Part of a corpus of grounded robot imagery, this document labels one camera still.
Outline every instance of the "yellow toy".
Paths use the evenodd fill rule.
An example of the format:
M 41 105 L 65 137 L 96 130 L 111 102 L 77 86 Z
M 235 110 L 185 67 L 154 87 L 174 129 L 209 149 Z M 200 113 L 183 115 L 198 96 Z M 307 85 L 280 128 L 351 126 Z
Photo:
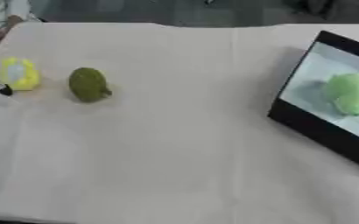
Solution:
M 40 83 L 40 75 L 35 65 L 28 59 L 3 59 L 0 81 L 13 90 L 33 90 Z

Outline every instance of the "white tablecloth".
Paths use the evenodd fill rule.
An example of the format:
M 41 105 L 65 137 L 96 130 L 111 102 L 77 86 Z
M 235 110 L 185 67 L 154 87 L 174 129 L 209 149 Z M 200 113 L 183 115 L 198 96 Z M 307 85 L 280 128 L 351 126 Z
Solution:
M 0 59 L 31 59 L 44 80 L 0 119 L 0 215 L 359 224 L 359 167 L 266 118 L 322 29 L 359 40 L 359 25 L 20 25 Z M 78 67 L 103 71 L 115 96 L 78 103 Z

